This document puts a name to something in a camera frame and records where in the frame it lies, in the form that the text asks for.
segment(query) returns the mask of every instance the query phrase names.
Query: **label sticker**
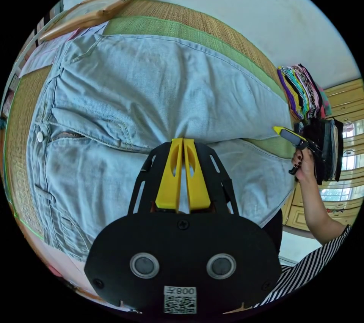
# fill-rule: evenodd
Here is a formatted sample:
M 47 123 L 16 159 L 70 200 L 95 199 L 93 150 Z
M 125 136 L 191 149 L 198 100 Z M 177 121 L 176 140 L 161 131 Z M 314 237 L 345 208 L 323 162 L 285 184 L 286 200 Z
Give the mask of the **label sticker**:
M 164 287 L 164 312 L 172 314 L 196 314 L 197 292 L 195 287 Z

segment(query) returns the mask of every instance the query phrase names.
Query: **green mat border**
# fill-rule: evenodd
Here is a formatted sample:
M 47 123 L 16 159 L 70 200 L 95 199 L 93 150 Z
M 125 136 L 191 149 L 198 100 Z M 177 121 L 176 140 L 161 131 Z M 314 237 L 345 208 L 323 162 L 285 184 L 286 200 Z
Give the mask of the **green mat border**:
M 217 51 L 255 75 L 268 86 L 285 103 L 286 97 L 276 82 L 266 72 L 241 52 L 235 50 L 228 43 L 185 24 L 149 16 L 116 17 L 109 21 L 103 32 L 104 35 L 157 35 L 180 38 L 198 43 Z M 295 152 L 290 142 L 282 137 L 272 137 L 266 140 L 247 141 L 276 156 L 290 159 Z

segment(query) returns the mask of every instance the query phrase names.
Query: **metal button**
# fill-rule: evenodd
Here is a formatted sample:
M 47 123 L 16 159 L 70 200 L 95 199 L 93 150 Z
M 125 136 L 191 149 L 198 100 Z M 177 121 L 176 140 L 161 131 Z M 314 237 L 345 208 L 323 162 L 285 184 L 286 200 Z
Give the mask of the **metal button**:
M 153 255 L 142 252 L 131 258 L 130 269 L 134 275 L 142 279 L 150 279 L 158 274 L 159 263 Z
M 42 132 L 37 133 L 37 140 L 38 140 L 38 142 L 43 142 L 44 136 L 43 136 Z
M 207 273 L 217 280 L 230 277 L 236 269 L 236 261 L 233 256 L 228 254 L 217 254 L 210 258 L 207 263 Z

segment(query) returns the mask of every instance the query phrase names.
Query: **screw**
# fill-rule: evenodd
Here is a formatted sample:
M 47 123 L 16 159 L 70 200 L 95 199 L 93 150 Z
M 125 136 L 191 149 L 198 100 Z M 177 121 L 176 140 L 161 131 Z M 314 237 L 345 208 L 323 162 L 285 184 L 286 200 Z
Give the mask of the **screw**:
M 177 223 L 177 227 L 182 230 L 187 229 L 189 226 L 190 223 L 185 219 L 182 219 Z
M 96 285 L 96 287 L 98 287 L 99 289 L 102 289 L 104 287 L 104 283 L 100 280 L 100 279 L 94 279 L 94 284 Z
M 270 288 L 270 286 L 271 286 L 270 281 L 266 281 L 266 282 L 262 285 L 262 290 L 263 290 L 263 291 L 266 291 L 266 290 L 268 290 L 268 289 Z

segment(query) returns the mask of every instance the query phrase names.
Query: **white wall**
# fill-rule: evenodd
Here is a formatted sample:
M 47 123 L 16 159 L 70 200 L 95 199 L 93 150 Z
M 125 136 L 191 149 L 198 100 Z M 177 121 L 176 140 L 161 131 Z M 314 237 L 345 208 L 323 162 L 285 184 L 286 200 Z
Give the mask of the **white wall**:
M 320 242 L 315 239 L 301 237 L 283 231 L 279 256 L 297 263 L 320 247 Z
M 69 9 L 82 0 L 64 0 Z M 360 77 L 347 45 L 310 0 L 161 0 L 209 14 L 254 43 L 275 66 L 302 63 L 323 88 Z

